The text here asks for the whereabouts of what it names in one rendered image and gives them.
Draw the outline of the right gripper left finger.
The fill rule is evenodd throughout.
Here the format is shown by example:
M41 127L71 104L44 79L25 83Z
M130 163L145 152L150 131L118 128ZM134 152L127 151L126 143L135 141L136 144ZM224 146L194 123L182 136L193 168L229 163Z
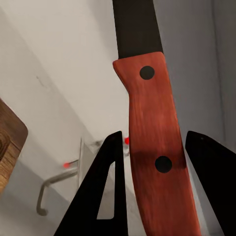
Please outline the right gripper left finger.
M98 220L112 164L115 166L114 217ZM128 236L122 131L105 139L54 236Z

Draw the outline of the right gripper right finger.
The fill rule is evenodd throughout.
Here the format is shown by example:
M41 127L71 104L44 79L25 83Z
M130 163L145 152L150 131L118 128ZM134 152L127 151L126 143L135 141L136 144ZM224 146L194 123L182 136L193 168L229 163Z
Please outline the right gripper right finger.
M194 131L188 131L185 149L224 235L236 236L236 154Z

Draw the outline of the cutting board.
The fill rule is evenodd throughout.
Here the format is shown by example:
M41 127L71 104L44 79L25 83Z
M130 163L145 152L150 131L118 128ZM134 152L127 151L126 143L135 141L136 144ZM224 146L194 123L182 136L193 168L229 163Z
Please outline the cutting board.
M22 120L0 98L0 197L28 137Z

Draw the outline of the parer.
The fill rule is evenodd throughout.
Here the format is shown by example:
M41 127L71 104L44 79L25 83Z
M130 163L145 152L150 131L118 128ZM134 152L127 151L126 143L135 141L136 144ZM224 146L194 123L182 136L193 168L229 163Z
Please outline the parer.
M118 60L129 93L129 153L147 236L201 236L153 0L113 0Z

